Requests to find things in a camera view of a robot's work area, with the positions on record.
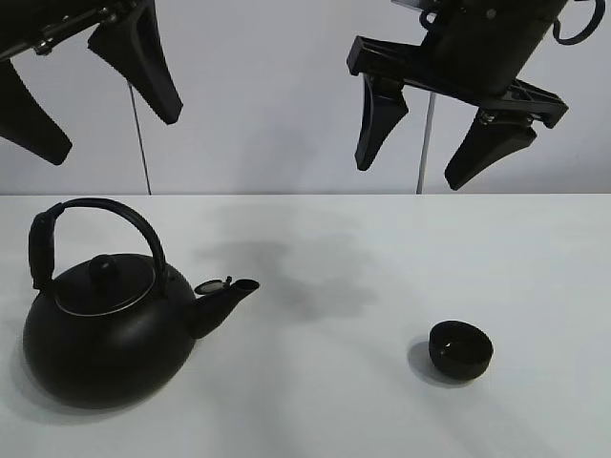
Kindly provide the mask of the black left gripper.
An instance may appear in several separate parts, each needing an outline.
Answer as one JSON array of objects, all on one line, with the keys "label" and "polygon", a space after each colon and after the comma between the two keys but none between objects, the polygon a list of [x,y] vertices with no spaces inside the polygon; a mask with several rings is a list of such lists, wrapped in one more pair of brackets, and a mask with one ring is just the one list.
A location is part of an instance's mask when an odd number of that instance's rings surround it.
[{"label": "black left gripper", "polygon": [[169,72],[154,1],[2,1],[1,136],[53,165],[73,144],[32,97],[12,57],[54,46],[100,24],[88,48],[119,72],[166,124],[178,121],[183,104]]}]

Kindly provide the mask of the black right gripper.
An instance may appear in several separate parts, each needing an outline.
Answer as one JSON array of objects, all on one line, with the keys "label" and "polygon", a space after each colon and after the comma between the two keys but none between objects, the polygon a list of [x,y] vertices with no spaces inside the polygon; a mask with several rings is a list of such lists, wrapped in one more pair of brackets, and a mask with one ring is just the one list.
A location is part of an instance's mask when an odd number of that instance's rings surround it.
[{"label": "black right gripper", "polygon": [[555,127],[568,107],[556,94],[518,75],[563,1],[412,1],[426,35],[419,45],[357,36],[347,63],[363,74],[364,108],[355,161],[368,170],[394,127],[409,113],[408,85],[481,110],[445,170],[457,191],[505,156],[537,138],[533,119]]}]

